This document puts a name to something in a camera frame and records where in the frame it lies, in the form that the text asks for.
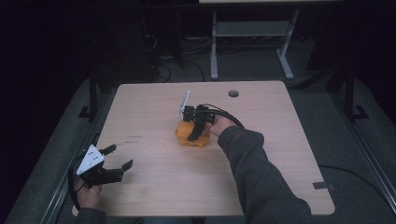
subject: white bracket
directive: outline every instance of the white bracket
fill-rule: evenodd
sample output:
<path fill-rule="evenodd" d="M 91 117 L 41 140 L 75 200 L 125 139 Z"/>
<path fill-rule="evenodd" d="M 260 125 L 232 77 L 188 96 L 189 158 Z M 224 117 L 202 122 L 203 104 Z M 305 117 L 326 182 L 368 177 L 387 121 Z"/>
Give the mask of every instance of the white bracket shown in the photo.
<path fill-rule="evenodd" d="M 82 175 L 104 160 L 105 157 L 99 152 L 99 150 L 94 145 L 90 145 L 87 154 L 85 154 L 84 159 L 77 169 L 77 175 Z"/>

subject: table leg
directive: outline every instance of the table leg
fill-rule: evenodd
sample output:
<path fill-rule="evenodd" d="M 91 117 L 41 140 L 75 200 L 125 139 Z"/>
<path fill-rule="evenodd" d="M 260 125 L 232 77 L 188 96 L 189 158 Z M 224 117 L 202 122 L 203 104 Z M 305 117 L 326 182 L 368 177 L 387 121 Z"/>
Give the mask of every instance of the table leg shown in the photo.
<path fill-rule="evenodd" d="M 291 72 L 288 60 L 286 59 L 286 51 L 288 50 L 289 47 L 289 42 L 291 40 L 291 36 L 294 31 L 294 26 L 297 21 L 298 13 L 299 13 L 298 9 L 294 10 L 291 20 L 289 22 L 288 30 L 286 31 L 285 43 L 283 44 L 281 49 L 276 50 L 277 57 L 279 58 L 280 64 L 282 65 L 283 68 L 283 72 L 285 73 L 287 79 L 294 79 L 294 75 Z"/>
<path fill-rule="evenodd" d="M 217 23 L 217 12 L 213 12 L 213 23 L 212 23 L 212 52 L 210 53 L 210 78 L 212 80 L 219 79 L 218 73 L 218 57 L 216 56 L 216 23 Z"/>

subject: human hand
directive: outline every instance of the human hand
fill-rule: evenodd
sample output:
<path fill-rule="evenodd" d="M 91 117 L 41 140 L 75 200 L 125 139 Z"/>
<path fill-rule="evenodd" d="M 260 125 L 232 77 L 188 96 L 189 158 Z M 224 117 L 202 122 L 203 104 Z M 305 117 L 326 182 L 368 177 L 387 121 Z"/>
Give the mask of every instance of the human hand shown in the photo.
<path fill-rule="evenodd" d="M 88 188 L 84 181 L 80 179 L 75 185 L 79 207 L 98 209 L 101 190 L 102 186 L 92 186 L 91 188 Z"/>
<path fill-rule="evenodd" d="M 236 126 L 236 124 L 222 115 L 216 115 L 215 122 L 210 126 L 209 131 L 219 137 L 221 133 L 230 126 Z"/>

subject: sleeve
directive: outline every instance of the sleeve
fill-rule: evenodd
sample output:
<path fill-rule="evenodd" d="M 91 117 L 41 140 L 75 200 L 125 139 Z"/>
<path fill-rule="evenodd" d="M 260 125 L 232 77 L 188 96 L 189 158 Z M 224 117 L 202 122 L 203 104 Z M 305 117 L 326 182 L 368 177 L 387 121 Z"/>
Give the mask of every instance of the sleeve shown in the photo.
<path fill-rule="evenodd" d="M 218 143 L 230 162 L 247 223 L 311 223 L 309 205 L 268 161 L 261 133 L 231 126 Z"/>
<path fill-rule="evenodd" d="M 78 216 L 74 221 L 75 224 L 105 224 L 106 213 L 92 209 L 81 208 L 78 211 Z"/>

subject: metal stand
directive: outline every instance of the metal stand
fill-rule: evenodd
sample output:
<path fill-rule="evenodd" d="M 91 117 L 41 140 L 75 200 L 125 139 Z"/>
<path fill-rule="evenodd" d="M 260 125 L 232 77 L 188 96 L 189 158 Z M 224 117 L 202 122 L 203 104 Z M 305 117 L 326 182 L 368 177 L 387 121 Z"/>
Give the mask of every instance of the metal stand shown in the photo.
<path fill-rule="evenodd" d="M 212 21 L 212 51 L 210 53 L 210 72 L 212 80 L 219 79 L 218 58 L 216 56 L 217 36 L 285 36 L 281 49 L 277 49 L 282 69 L 287 79 L 294 79 L 290 70 L 286 52 L 299 10 L 294 10 L 290 21 L 217 21 L 217 12 L 213 12 Z"/>
<path fill-rule="evenodd" d="M 343 84 L 346 84 L 346 92 L 344 98 L 344 112 L 347 117 L 354 121 L 354 119 L 368 119 L 367 113 L 364 111 L 361 105 L 356 105 L 359 114 L 353 113 L 353 91 L 354 91 L 354 76 L 353 71 L 349 66 L 345 64 L 338 63 L 336 65 L 331 66 L 330 68 L 314 75 L 308 80 L 296 85 L 289 87 L 289 90 L 303 90 L 305 87 L 308 87 L 315 83 L 316 81 L 326 77 L 332 76 L 330 81 L 328 82 L 326 89 L 329 92 L 336 93 L 338 92 Z"/>
<path fill-rule="evenodd" d="M 82 110 L 79 113 L 78 117 L 79 118 L 89 118 L 90 121 L 93 121 L 93 119 L 96 116 L 97 108 L 98 108 L 98 105 L 97 105 L 97 95 L 96 95 L 96 81 L 93 77 L 93 74 L 91 74 L 91 77 L 90 77 L 90 106 L 82 107 Z"/>
<path fill-rule="evenodd" d="M 283 47 L 281 49 L 277 49 L 277 58 L 280 61 L 280 64 L 282 65 L 283 72 L 285 73 L 285 76 L 287 79 L 294 79 L 294 75 L 291 72 L 288 60 L 286 59 L 286 51 L 288 50 L 289 47 L 289 42 L 291 40 L 291 35 L 293 34 L 294 31 L 294 26 L 297 21 L 299 10 L 294 10 L 293 16 L 291 17 L 291 20 L 289 22 L 288 30 L 286 32 L 285 36 L 285 43 L 283 44 Z"/>

